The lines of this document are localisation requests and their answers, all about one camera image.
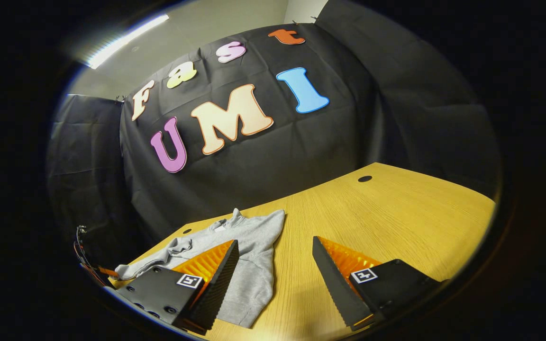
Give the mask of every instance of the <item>fluorescent light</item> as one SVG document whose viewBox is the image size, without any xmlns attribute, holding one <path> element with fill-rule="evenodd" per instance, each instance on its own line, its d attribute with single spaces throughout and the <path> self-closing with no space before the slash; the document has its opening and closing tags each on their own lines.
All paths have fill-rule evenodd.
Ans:
<svg viewBox="0 0 546 341">
<path fill-rule="evenodd" d="M 154 28 L 155 26 L 161 24 L 162 22 L 168 19 L 170 19 L 168 15 L 162 15 L 161 17 L 154 18 L 152 21 L 147 22 L 145 25 L 140 26 L 139 28 L 121 37 L 120 39 L 113 41 L 113 43 L 107 45 L 102 50 L 100 50 L 97 54 L 91 57 L 90 60 L 87 61 L 88 66 L 93 69 L 96 69 L 97 67 L 100 66 L 100 64 L 104 63 L 105 60 L 111 57 L 120 48 L 130 43 L 132 39 L 143 34 L 144 32 L 147 32 L 148 30 Z"/>
</svg>

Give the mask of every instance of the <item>gray hoodie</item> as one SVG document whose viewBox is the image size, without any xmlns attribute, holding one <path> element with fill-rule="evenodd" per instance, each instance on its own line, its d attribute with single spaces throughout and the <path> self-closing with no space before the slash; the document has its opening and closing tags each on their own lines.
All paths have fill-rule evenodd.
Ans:
<svg viewBox="0 0 546 341">
<path fill-rule="evenodd" d="M 219 220 L 207 229 L 174 238 L 162 250 L 132 265 L 119 265 L 115 271 L 124 280 L 139 276 L 156 264 L 172 269 L 223 242 L 237 239 L 240 257 L 217 319 L 251 328 L 273 296 L 273 242 L 282 231 L 284 218 L 284 210 L 245 218 L 236 208 L 229 220 Z"/>
</svg>

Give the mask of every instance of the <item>colorful foam letter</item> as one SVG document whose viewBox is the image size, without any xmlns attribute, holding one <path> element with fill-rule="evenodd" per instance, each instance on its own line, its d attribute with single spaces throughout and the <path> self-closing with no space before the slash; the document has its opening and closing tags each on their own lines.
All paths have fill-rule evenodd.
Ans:
<svg viewBox="0 0 546 341">
<path fill-rule="evenodd" d="M 273 31 L 269 33 L 269 36 L 274 36 L 277 38 L 277 40 L 280 41 L 280 43 L 284 43 L 286 45 L 297 45 L 302 44 L 305 42 L 305 39 L 303 37 L 292 37 L 292 35 L 295 35 L 296 31 L 286 31 L 283 28 L 280 28 L 277 31 Z"/>
<path fill-rule="evenodd" d="M 151 80 L 147 83 L 147 85 L 143 86 L 142 89 L 140 89 L 139 92 L 132 97 L 134 100 L 134 114 L 132 115 L 132 121 L 136 121 L 136 119 L 143 114 L 145 111 L 145 106 L 143 106 L 143 102 L 146 103 L 146 101 L 149 100 L 149 89 L 152 88 L 155 85 L 155 81 Z"/>
<path fill-rule="evenodd" d="M 169 89 L 178 86 L 178 84 L 188 81 L 195 76 L 197 73 L 196 69 L 193 69 L 193 62 L 188 61 L 176 66 L 172 71 L 170 71 L 167 80 L 167 87 Z"/>
<path fill-rule="evenodd" d="M 184 148 L 184 143 L 182 143 L 178 128 L 176 127 L 176 117 L 172 117 L 167 121 L 163 129 L 165 129 L 172 138 L 172 142 L 176 148 L 176 158 L 172 160 L 167 151 L 165 151 L 163 141 L 161 140 L 161 132 L 156 132 L 151 138 L 151 145 L 155 148 L 155 152 L 157 153 L 157 157 L 160 159 L 163 168 L 170 173 L 176 173 L 184 168 L 184 165 L 187 163 L 187 151 Z"/>
<path fill-rule="evenodd" d="M 305 76 L 307 70 L 304 67 L 295 67 L 277 74 L 277 79 L 286 82 L 290 87 L 290 90 L 294 93 L 294 96 L 299 102 L 296 106 L 296 111 L 301 114 L 321 109 L 330 103 L 327 97 L 321 96 L 317 93 Z"/>
<path fill-rule="evenodd" d="M 218 138 L 214 128 L 229 140 L 237 139 L 237 119 L 241 118 L 241 133 L 253 135 L 273 125 L 273 119 L 264 114 L 254 98 L 253 84 L 240 86 L 229 95 L 229 106 L 223 110 L 212 102 L 203 103 L 193 109 L 191 116 L 199 120 L 205 145 L 202 152 L 210 155 L 225 146 L 225 140 Z"/>
<path fill-rule="evenodd" d="M 232 41 L 227 45 L 222 45 L 216 50 L 216 56 L 221 63 L 227 63 L 245 54 L 246 48 L 241 46 L 239 41 Z"/>
</svg>

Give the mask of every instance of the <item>purple letter u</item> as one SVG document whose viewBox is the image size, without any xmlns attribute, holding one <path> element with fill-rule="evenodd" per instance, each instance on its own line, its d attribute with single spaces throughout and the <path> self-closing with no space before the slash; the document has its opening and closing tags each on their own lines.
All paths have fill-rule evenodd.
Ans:
<svg viewBox="0 0 546 341">
<path fill-rule="evenodd" d="M 187 163 L 187 151 L 184 148 L 180 134 L 178 133 L 178 128 L 176 128 L 176 117 L 172 117 L 165 125 L 163 129 L 170 134 L 174 147 L 176 147 L 176 158 L 172 160 L 165 151 L 165 147 L 161 140 L 161 132 L 156 132 L 156 134 L 151 138 L 151 145 L 155 147 L 155 152 L 157 157 L 160 159 L 163 168 L 170 173 L 176 173 L 184 168 L 184 165 Z"/>
</svg>

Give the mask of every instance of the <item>wooden table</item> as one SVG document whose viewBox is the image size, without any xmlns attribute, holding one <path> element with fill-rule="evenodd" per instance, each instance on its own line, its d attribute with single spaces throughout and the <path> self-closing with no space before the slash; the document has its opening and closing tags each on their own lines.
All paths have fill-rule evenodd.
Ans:
<svg viewBox="0 0 546 341">
<path fill-rule="evenodd" d="M 372 179 L 357 181 L 366 175 Z M 208 340 L 330 340 L 349 335 L 351 329 L 343 323 L 311 255 L 314 235 L 378 261 L 402 259 L 444 280 L 476 250 L 494 202 L 448 181 L 375 163 L 292 196 L 239 209 L 247 217 L 286 211 L 273 257 L 274 294 L 251 329 L 217 319 L 204 337 Z M 193 233 L 231 216 L 187 224 L 136 260 L 186 235 L 187 229 Z"/>
</svg>

